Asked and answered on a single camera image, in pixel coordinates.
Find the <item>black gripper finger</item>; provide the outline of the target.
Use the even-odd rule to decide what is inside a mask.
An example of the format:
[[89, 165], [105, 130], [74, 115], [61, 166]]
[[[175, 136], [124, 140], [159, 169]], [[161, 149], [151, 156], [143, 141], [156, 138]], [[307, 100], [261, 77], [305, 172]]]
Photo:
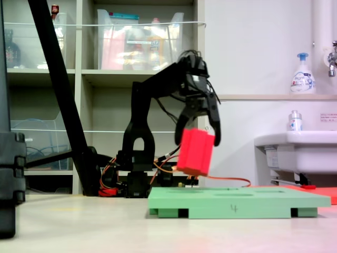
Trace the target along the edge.
[[209, 117], [209, 123], [215, 133], [214, 146], [217, 147], [221, 142], [221, 123], [215, 94], [208, 93], [206, 95], [206, 101], [207, 101], [207, 114]]
[[187, 103], [181, 112], [175, 128], [175, 144], [181, 143], [183, 130], [189, 121], [195, 120], [200, 106], [197, 103]]

